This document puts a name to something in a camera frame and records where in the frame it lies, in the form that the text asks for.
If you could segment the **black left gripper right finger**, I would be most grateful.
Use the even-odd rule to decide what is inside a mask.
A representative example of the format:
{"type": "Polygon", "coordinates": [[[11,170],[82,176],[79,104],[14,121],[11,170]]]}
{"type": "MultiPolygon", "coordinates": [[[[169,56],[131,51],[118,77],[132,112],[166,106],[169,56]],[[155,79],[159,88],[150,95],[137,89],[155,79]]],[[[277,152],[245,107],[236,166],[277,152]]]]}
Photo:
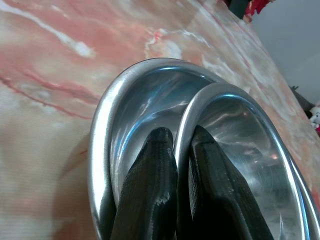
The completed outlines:
{"type": "Polygon", "coordinates": [[[202,126],[193,132],[187,160],[178,240],[274,240],[247,181],[202,126]]]}

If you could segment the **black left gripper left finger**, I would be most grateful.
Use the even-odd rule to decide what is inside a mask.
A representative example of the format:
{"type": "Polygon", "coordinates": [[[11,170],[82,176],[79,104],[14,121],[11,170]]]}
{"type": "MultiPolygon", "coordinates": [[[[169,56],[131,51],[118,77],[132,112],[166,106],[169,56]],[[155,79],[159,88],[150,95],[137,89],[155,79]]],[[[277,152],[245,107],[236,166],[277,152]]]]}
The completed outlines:
{"type": "Polygon", "coordinates": [[[168,128],[156,128],[125,177],[111,240],[173,240],[177,178],[173,135],[168,128]]]}

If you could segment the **shiny steel bowl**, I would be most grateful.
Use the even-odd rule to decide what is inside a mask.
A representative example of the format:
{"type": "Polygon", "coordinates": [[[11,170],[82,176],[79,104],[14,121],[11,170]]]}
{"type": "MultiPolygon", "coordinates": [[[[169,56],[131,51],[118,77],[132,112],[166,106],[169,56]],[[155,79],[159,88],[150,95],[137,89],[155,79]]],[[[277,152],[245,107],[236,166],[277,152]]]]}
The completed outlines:
{"type": "Polygon", "coordinates": [[[119,74],[92,119],[88,145],[88,195],[98,240],[109,240],[123,181],[148,134],[175,134],[194,95],[223,79],[175,58],[151,58],[119,74]]]}
{"type": "Polygon", "coordinates": [[[204,127],[240,171],[274,240],[320,240],[320,214],[307,184],[272,121],[245,91],[212,83],[188,103],[176,132],[178,196],[188,196],[188,146],[204,127]]]}

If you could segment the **white stuffed toy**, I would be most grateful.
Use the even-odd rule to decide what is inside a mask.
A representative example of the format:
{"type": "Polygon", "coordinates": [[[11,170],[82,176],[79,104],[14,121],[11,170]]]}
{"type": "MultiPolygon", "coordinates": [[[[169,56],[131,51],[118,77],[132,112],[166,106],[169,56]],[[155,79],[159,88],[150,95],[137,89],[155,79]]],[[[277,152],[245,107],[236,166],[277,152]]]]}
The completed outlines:
{"type": "Polygon", "coordinates": [[[312,127],[320,131],[320,100],[315,104],[313,108],[310,109],[311,117],[309,118],[309,121],[312,125],[312,127]]]}

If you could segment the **dark object beside red fabric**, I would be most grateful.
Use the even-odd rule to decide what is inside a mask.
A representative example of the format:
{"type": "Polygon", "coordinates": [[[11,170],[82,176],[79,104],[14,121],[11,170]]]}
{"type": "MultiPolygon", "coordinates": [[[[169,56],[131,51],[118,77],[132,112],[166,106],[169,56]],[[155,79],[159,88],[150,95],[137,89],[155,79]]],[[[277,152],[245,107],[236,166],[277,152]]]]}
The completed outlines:
{"type": "Polygon", "coordinates": [[[243,19],[251,0],[228,0],[228,9],[239,19],[243,19]]]}

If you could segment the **red fabric item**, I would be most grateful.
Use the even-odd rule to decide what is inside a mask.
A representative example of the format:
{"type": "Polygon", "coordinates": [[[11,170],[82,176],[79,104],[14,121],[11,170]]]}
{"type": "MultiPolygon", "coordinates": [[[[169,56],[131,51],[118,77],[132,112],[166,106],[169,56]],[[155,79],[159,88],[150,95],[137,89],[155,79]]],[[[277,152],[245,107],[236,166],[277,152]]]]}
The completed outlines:
{"type": "Polygon", "coordinates": [[[249,0],[245,9],[245,15],[253,16],[255,13],[259,14],[266,5],[275,1],[276,0],[249,0]]]}

